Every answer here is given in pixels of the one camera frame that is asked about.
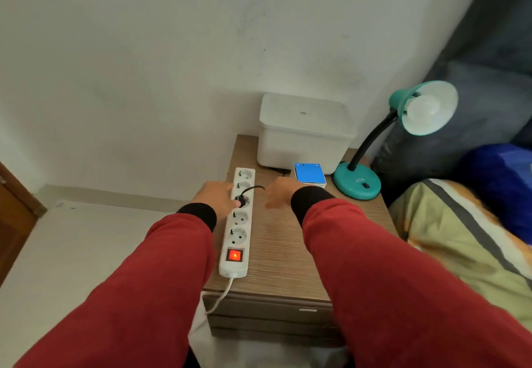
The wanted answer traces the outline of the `person's right hand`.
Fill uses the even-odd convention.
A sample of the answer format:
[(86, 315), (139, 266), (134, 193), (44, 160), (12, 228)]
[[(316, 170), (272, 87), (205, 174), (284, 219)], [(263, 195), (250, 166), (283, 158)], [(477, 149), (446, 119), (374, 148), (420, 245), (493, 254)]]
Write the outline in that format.
[(291, 198), (294, 193), (302, 188), (310, 187), (291, 177), (277, 177), (265, 189), (265, 208), (284, 209), (291, 207)]

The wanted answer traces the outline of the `person's left hand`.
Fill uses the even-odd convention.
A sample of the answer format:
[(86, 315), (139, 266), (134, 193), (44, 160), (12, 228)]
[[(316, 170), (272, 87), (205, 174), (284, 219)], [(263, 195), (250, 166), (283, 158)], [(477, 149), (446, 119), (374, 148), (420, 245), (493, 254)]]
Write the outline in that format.
[(191, 201), (191, 203), (203, 203), (210, 206), (216, 213), (217, 219), (222, 219), (220, 218), (220, 182), (222, 181), (205, 182)]

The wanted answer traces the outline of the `black plug with cable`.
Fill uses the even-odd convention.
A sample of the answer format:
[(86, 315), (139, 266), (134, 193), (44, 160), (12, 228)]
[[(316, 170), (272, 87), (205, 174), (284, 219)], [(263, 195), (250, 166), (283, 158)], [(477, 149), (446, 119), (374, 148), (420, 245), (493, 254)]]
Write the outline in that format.
[(246, 194), (247, 192), (249, 192), (249, 191), (254, 190), (254, 189), (263, 189), (263, 190), (265, 190), (265, 187), (262, 186), (262, 185), (253, 185), (253, 186), (250, 186), (250, 187), (244, 189), (244, 190), (242, 191), (242, 193), (240, 193), (239, 195), (237, 195), (237, 196), (235, 197), (235, 200), (236, 200), (237, 202), (239, 202), (239, 206), (238, 206), (239, 208), (243, 208), (243, 207), (246, 206), (246, 204), (248, 203), (248, 200), (246, 200), (247, 197), (245, 196), (245, 194)]

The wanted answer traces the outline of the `person's left forearm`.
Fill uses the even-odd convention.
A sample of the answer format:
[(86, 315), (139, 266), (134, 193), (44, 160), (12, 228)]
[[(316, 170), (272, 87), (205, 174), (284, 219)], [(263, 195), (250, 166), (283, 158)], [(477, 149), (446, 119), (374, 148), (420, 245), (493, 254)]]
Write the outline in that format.
[(87, 299), (14, 368), (200, 368), (188, 334), (212, 273), (215, 210), (163, 217)]

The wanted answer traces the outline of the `person's right forearm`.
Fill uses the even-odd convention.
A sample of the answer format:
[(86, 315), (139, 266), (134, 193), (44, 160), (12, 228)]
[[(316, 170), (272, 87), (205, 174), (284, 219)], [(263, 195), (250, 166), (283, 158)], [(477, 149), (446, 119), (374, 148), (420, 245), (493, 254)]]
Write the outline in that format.
[(532, 334), (316, 186), (290, 201), (356, 368), (532, 368)]

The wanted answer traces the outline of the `white power strip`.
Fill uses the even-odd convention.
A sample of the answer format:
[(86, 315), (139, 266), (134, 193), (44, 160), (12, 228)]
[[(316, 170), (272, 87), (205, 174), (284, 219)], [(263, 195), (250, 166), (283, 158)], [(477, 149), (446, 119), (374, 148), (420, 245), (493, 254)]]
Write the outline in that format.
[[(234, 174), (234, 198), (255, 185), (255, 170), (236, 168)], [(243, 278), (249, 268), (249, 250), (254, 206), (254, 190), (245, 194), (248, 203), (232, 211), (226, 220), (219, 261), (219, 274), (229, 279)]]

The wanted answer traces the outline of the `small blue and white box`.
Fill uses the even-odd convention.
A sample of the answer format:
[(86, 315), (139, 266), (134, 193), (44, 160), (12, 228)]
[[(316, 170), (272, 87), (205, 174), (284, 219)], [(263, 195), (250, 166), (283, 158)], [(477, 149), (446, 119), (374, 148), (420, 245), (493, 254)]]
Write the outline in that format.
[(319, 163), (294, 163), (290, 177), (307, 185), (321, 188), (325, 188), (327, 185), (326, 177)]

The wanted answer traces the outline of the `wooden nightstand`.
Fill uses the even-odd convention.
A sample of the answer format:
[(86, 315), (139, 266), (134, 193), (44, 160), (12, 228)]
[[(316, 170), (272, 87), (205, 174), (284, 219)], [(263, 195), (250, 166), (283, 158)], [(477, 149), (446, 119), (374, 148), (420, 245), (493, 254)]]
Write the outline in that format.
[[(237, 168), (255, 170), (254, 183), (268, 186), (280, 173), (257, 163), (258, 137), (237, 135), (227, 180)], [(359, 206), (365, 215), (398, 236), (381, 195), (369, 201), (349, 199), (327, 177), (326, 190), (337, 198)], [(228, 295), (207, 316), (212, 336), (232, 340), (254, 340), (308, 347), (341, 347), (344, 340), (336, 325), (329, 297), (316, 266), (303, 243), (302, 230), (290, 208), (264, 208), (264, 190), (253, 190), (248, 273), (236, 278)], [(213, 234), (216, 263), (204, 287), (203, 303), (212, 308), (229, 278), (218, 272), (224, 228), (223, 219)]]

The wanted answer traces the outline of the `white lidded storage box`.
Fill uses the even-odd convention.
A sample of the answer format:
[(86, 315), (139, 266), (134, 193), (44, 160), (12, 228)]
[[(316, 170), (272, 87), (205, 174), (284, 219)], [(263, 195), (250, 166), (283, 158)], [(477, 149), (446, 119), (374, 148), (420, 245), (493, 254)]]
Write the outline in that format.
[(331, 175), (356, 138), (346, 104), (303, 96), (262, 97), (257, 162), (291, 170), (294, 163), (318, 163)]

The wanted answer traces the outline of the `teal desk lamp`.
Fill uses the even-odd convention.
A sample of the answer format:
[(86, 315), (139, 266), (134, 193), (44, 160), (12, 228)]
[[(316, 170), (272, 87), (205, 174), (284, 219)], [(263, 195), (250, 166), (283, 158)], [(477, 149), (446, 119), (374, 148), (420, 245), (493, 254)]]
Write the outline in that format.
[[(404, 120), (408, 102), (416, 96), (430, 95), (439, 99), (441, 110), (431, 125), (416, 126)], [(382, 188), (379, 177), (361, 163), (371, 144), (392, 124), (399, 122), (402, 128), (413, 136), (428, 136), (442, 129), (453, 117), (459, 102), (457, 89), (449, 82), (428, 81), (409, 89), (396, 90), (388, 101), (389, 112), (365, 138), (350, 162), (341, 162), (332, 174), (336, 188), (345, 196), (356, 200), (371, 200)]]

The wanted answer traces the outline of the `white light bulb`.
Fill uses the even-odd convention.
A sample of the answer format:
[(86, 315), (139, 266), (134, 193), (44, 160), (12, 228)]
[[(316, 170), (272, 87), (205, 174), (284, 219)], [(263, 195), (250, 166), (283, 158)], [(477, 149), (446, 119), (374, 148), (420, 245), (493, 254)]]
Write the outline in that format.
[(441, 105), (435, 96), (422, 95), (411, 99), (406, 105), (404, 120), (410, 124), (421, 126), (431, 125), (437, 119)]

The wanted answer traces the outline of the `yellow-green striped blanket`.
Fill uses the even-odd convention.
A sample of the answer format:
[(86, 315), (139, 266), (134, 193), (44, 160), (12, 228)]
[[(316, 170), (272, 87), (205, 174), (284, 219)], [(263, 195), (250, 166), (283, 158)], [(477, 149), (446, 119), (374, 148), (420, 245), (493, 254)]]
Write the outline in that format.
[(412, 184), (388, 207), (397, 235), (532, 333), (532, 246), (449, 180)]

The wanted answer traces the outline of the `brown wooden door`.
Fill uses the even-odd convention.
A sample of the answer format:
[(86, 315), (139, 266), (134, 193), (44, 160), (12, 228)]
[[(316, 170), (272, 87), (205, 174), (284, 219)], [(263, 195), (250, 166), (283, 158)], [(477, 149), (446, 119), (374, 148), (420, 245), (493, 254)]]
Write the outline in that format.
[(0, 287), (47, 208), (0, 162)]

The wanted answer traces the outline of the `dark grey pillow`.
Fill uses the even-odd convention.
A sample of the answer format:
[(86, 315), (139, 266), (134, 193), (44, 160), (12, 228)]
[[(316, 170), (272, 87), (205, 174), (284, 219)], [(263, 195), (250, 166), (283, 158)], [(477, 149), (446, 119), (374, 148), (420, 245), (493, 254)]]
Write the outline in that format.
[(452, 61), (434, 70), (429, 80), (454, 85), (457, 109), (442, 129), (428, 136), (413, 136), (399, 122), (392, 127), (371, 164), (387, 206), (425, 178), (450, 178), (470, 150), (514, 141), (532, 119), (532, 70)]

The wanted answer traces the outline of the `blue pillow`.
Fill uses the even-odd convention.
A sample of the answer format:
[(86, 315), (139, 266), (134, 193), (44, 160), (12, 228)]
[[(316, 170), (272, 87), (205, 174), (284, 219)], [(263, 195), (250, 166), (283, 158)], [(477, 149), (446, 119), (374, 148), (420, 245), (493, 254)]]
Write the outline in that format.
[(483, 145), (460, 159), (453, 180), (474, 191), (508, 231), (532, 246), (532, 150)]

